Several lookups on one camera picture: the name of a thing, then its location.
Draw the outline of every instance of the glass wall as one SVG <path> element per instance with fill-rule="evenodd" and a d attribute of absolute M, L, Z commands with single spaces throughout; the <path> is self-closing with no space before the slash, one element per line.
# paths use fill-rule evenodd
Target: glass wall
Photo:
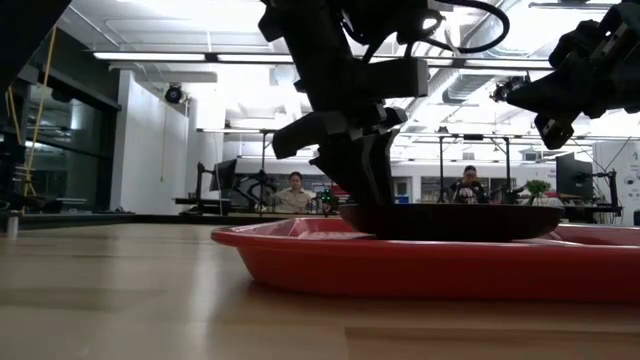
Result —
<path fill-rule="evenodd" d="M 445 177 L 444 187 L 448 189 L 456 181 L 460 180 L 460 177 Z M 493 194 L 499 191 L 502 186 L 507 183 L 506 178 L 482 178 L 479 177 L 478 181 L 482 184 L 482 187 L 488 194 Z M 422 199 L 423 203 L 435 203 L 438 201 L 440 195 L 440 177 L 439 176 L 423 176 L 421 179 L 422 186 Z M 511 179 L 511 187 L 516 186 L 516 179 Z"/>
<path fill-rule="evenodd" d="M 44 107 L 38 126 L 42 96 Z M 38 128 L 32 166 L 37 196 L 61 201 L 63 211 L 108 209 L 113 118 L 42 85 L 31 86 L 28 112 L 27 148 L 31 148 Z"/>

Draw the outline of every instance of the green plant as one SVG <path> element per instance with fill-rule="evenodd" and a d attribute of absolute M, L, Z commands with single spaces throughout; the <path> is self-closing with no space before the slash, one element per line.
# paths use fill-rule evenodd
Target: green plant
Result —
<path fill-rule="evenodd" d="M 540 198 L 542 194 L 551 189 L 551 184 L 542 180 L 529 180 L 524 186 L 531 194 L 531 197 L 529 198 L 529 205 L 532 205 L 535 199 Z"/>

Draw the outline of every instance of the computer monitor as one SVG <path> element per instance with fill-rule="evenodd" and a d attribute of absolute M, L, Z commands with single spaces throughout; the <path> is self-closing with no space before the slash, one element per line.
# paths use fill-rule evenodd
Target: computer monitor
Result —
<path fill-rule="evenodd" d="M 209 191 L 231 190 L 236 175 L 237 159 L 223 161 L 213 166 Z"/>
<path fill-rule="evenodd" d="M 556 157 L 556 191 L 560 194 L 592 199 L 592 174 L 593 165 L 576 160 L 573 153 Z"/>

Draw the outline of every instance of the yellow cable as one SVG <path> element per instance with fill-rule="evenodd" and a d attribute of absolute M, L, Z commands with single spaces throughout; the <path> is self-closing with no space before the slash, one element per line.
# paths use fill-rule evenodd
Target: yellow cable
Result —
<path fill-rule="evenodd" d="M 11 107 L 11 117 L 13 118 L 13 126 L 16 128 L 16 136 L 18 137 L 18 144 L 22 145 L 22 136 L 20 135 L 20 125 L 18 125 L 18 115 L 16 114 L 16 103 L 13 100 L 13 88 L 11 86 L 9 86 L 9 106 Z"/>
<path fill-rule="evenodd" d="M 51 31 L 51 43 L 49 44 L 49 55 L 47 57 L 47 66 L 44 71 L 44 82 L 43 85 L 46 88 L 49 83 L 49 72 L 51 71 L 51 59 L 53 58 L 53 45 L 56 41 L 56 32 L 57 28 L 54 26 Z M 31 152 L 29 153 L 29 162 L 27 163 L 27 185 L 24 187 L 24 196 L 27 196 L 27 192 L 29 189 L 33 191 L 33 195 L 35 194 L 35 189 L 31 184 L 31 166 L 33 165 L 33 155 L 36 153 L 36 141 L 38 141 L 38 130 L 40 129 L 40 121 L 42 121 L 42 112 L 44 110 L 44 99 L 45 99 L 46 91 L 42 91 L 42 97 L 40 98 L 40 108 L 38 109 L 38 117 L 36 118 L 36 128 L 33 131 L 33 140 L 31 141 Z"/>

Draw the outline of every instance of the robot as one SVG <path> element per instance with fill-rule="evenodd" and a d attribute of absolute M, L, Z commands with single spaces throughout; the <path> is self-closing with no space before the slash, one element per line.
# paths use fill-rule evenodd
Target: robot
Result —
<path fill-rule="evenodd" d="M 283 37 L 294 60 L 299 91 L 309 97 L 313 112 L 277 131 L 273 148 L 278 158 L 295 155 L 318 144 L 311 163 L 331 177 L 361 205 L 393 203 L 389 147 L 398 125 L 407 121 L 401 109 L 384 106 L 392 97 L 427 95 L 428 68 L 411 57 L 418 41 L 446 50 L 430 38 L 442 15 L 425 0 L 263 0 L 266 12 L 260 29 L 268 41 Z M 485 51 L 509 31 L 509 19 L 499 9 L 473 0 L 437 0 L 474 7 L 497 16 L 503 33 L 477 48 Z M 535 124 L 545 145 L 557 149 L 573 134 L 571 123 L 580 113 L 591 118 L 606 110 L 640 111 L 640 73 L 635 48 L 640 36 L 640 1 L 612 6 L 601 22 L 583 21 L 564 35 L 549 62 L 550 75 L 511 91 L 509 104 L 537 113 Z M 426 19 L 435 25 L 423 29 Z M 368 45 L 362 59 L 353 56 L 345 33 Z M 397 34 L 407 45 L 402 59 L 369 63 L 384 39 Z"/>

